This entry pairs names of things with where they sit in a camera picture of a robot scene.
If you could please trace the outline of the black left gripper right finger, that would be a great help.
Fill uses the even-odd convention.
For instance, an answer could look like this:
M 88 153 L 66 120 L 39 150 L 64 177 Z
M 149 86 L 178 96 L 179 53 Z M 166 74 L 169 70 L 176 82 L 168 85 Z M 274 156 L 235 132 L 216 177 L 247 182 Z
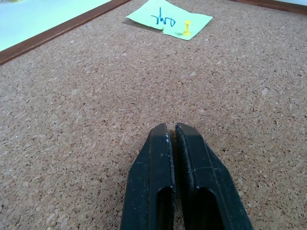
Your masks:
M 251 230 L 228 169 L 197 129 L 176 124 L 177 174 L 187 230 Z

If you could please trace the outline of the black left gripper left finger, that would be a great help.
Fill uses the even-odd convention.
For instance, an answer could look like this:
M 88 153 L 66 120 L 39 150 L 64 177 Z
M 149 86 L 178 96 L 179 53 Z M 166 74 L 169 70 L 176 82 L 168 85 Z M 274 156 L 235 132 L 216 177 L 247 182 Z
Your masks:
M 175 201 L 172 143 L 161 123 L 150 131 L 129 171 L 120 229 L 173 229 Z

